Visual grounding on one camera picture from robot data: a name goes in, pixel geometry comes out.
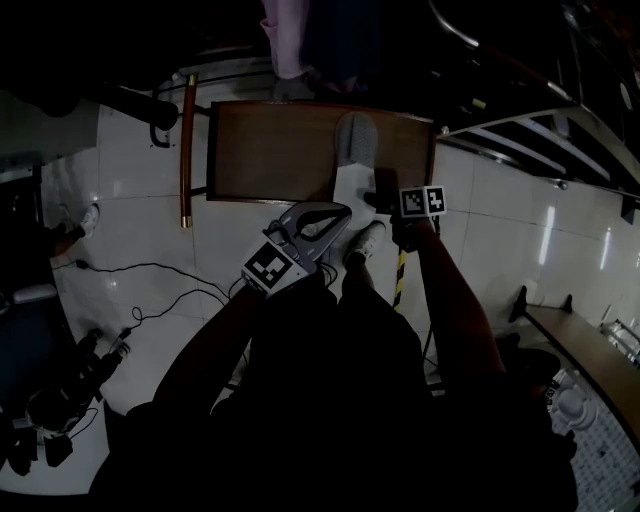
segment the pink cloth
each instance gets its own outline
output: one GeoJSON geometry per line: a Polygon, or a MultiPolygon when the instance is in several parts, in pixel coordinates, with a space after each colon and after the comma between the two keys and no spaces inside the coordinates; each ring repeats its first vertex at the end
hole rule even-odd
{"type": "Polygon", "coordinates": [[[280,78],[295,78],[311,69],[300,60],[309,14],[309,0],[262,0],[266,19],[260,22],[271,43],[273,69],[280,78]]]}

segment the shoe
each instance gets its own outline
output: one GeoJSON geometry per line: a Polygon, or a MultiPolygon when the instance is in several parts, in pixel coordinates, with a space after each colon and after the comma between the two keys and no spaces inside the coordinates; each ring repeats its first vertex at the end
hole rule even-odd
{"type": "Polygon", "coordinates": [[[84,230],[84,238],[91,238],[93,236],[93,231],[96,229],[98,219],[100,219],[100,208],[98,208],[96,203],[93,203],[87,208],[84,219],[80,222],[80,226],[84,230]]]}
{"type": "Polygon", "coordinates": [[[368,227],[364,228],[351,241],[349,250],[344,256],[344,263],[353,253],[360,253],[365,261],[371,258],[382,244],[387,227],[379,220],[374,220],[368,227]]]}

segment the yellow black striped pole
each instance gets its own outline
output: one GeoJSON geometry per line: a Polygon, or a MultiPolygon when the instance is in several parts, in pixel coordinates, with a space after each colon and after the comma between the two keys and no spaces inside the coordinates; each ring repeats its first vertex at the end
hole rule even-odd
{"type": "Polygon", "coordinates": [[[402,281],[404,279],[404,264],[407,260],[407,253],[402,249],[398,251],[398,271],[396,273],[396,296],[393,299],[393,310],[400,309],[400,296],[402,295],[402,281]]]}

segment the floor tile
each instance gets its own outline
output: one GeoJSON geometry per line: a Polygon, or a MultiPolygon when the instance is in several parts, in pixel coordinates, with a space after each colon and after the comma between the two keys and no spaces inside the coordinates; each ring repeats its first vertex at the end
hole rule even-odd
{"type": "MultiPolygon", "coordinates": [[[[177,197],[118,199],[102,203],[102,226],[108,268],[155,262],[196,273],[193,229],[180,227],[177,197]]],[[[157,267],[109,274],[114,300],[120,304],[163,311],[179,295],[197,289],[195,279],[157,267]]],[[[176,314],[201,317],[198,294],[181,299],[176,314]]]]}
{"type": "Polygon", "coordinates": [[[213,406],[215,407],[216,405],[218,405],[218,403],[222,402],[223,400],[226,400],[227,398],[229,398],[232,394],[234,393],[234,391],[232,389],[229,388],[223,388],[222,391],[220,392],[220,395],[218,395],[218,398],[216,399],[215,403],[213,404],[213,406]]]}
{"type": "Polygon", "coordinates": [[[569,183],[557,197],[556,229],[603,239],[607,228],[621,221],[622,197],[613,192],[569,183]]]}
{"type": "MultiPolygon", "coordinates": [[[[261,231],[289,209],[287,205],[207,201],[204,196],[194,197],[192,205],[197,275],[223,290],[240,277],[242,260],[261,231]]],[[[199,286],[219,295],[210,286],[199,286]]],[[[204,318],[211,318],[221,308],[206,295],[200,300],[204,318]]]]}
{"type": "MultiPolygon", "coordinates": [[[[61,294],[71,331],[79,341],[89,329],[99,328],[104,338],[96,353],[104,355],[125,327],[137,322],[131,308],[107,301],[61,294]]],[[[149,310],[147,314],[159,311],[149,310]]],[[[131,351],[100,388],[109,406],[120,414],[153,399],[158,384],[180,351],[202,328],[202,319],[168,313],[145,320],[125,340],[131,351]]]]}
{"type": "Polygon", "coordinates": [[[468,212],[473,185],[473,154],[438,144],[432,181],[434,185],[444,186],[447,209],[468,212]]]}
{"type": "Polygon", "coordinates": [[[242,382],[242,379],[244,378],[244,374],[247,371],[247,368],[249,367],[247,363],[250,360],[251,360],[251,342],[249,342],[249,345],[247,345],[247,348],[244,351],[244,357],[241,357],[238,360],[238,364],[233,370],[233,373],[231,374],[231,379],[229,380],[229,382],[231,382],[232,384],[235,384],[236,386],[240,385],[240,383],[242,382]]]}
{"type": "MultiPolygon", "coordinates": [[[[420,338],[420,349],[424,351],[424,345],[427,341],[427,337],[429,336],[429,331],[421,331],[416,333],[420,338]]],[[[438,368],[438,351],[436,350],[436,342],[431,336],[431,341],[429,343],[429,348],[427,349],[427,353],[425,354],[426,359],[423,363],[424,368],[424,376],[427,381],[427,384],[435,384],[436,382],[440,382],[442,378],[440,377],[440,369],[438,368]]]]}
{"type": "Polygon", "coordinates": [[[97,148],[85,149],[45,165],[41,195],[45,219],[47,209],[55,209],[61,203],[100,199],[97,148]]]}
{"type": "MultiPolygon", "coordinates": [[[[179,121],[168,132],[170,148],[151,143],[149,125],[102,107],[99,122],[100,196],[103,199],[180,193],[179,121]]],[[[158,131],[163,140],[164,132],[158,131]]]]}
{"type": "Polygon", "coordinates": [[[508,324],[523,284],[536,283],[544,228],[471,214],[460,271],[480,301],[492,328],[508,324]]]}
{"type": "Polygon", "coordinates": [[[640,255],[640,217],[633,226],[619,215],[614,217],[612,214],[609,220],[607,228],[611,228],[614,245],[621,250],[640,255]]]}
{"type": "Polygon", "coordinates": [[[536,303],[558,307],[571,294],[574,310],[594,325],[609,306],[609,320],[640,318],[639,255],[610,233],[607,243],[606,237],[596,240],[554,230],[536,303]]]}
{"type": "Polygon", "coordinates": [[[440,240],[456,265],[460,264],[462,257],[468,222],[469,214],[463,212],[451,211],[440,217],[440,240]]]}
{"type": "Polygon", "coordinates": [[[600,270],[604,245],[602,240],[554,230],[535,303],[559,307],[571,294],[577,313],[590,321],[601,318],[607,307],[601,290],[607,287],[607,274],[600,270]]]}
{"type": "Polygon", "coordinates": [[[431,320],[422,283],[422,274],[420,273],[418,253],[407,254],[404,271],[398,312],[407,319],[414,331],[428,331],[431,320]]]}
{"type": "MultiPolygon", "coordinates": [[[[68,206],[71,218],[76,221],[81,219],[90,204],[70,203],[68,206]]],[[[91,238],[81,238],[65,254],[51,258],[52,268],[61,267],[53,273],[59,292],[72,292],[94,299],[113,298],[113,280],[108,274],[81,270],[75,265],[64,266],[75,260],[86,261],[94,268],[108,266],[103,224],[104,219],[101,218],[91,238]]]]}
{"type": "Polygon", "coordinates": [[[557,194],[549,182],[474,155],[473,213],[544,224],[557,194]]]}
{"type": "MultiPolygon", "coordinates": [[[[73,453],[58,467],[45,461],[34,461],[26,476],[20,476],[7,463],[0,471],[0,489],[31,495],[80,495],[87,494],[102,463],[109,455],[107,431],[104,423],[104,402],[93,401],[98,409],[95,419],[85,431],[73,439],[73,453]]],[[[72,430],[76,433],[92,419],[89,411],[72,430]]]]}
{"type": "MultiPolygon", "coordinates": [[[[128,309],[121,307],[121,315],[128,309]]],[[[202,319],[167,314],[149,319],[135,329],[126,342],[131,348],[113,376],[100,388],[116,412],[150,402],[182,349],[202,328],[202,319]]]]}

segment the white sneaker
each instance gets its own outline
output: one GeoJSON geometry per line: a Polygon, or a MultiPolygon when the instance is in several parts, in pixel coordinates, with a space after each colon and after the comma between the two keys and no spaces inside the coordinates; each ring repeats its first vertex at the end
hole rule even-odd
{"type": "Polygon", "coordinates": [[[364,228],[351,241],[351,246],[344,256],[346,263],[354,252],[358,252],[368,260],[373,256],[382,244],[387,227],[379,220],[374,220],[368,227],[364,228]]]}
{"type": "Polygon", "coordinates": [[[84,230],[84,238],[91,238],[93,236],[93,231],[98,224],[98,219],[100,219],[100,208],[96,203],[93,203],[84,214],[84,219],[80,222],[80,226],[84,230]]]}
{"type": "Polygon", "coordinates": [[[69,208],[67,208],[66,204],[61,204],[58,207],[60,209],[60,222],[64,226],[65,232],[68,233],[75,226],[73,225],[73,221],[71,220],[71,215],[69,215],[69,208]]]}

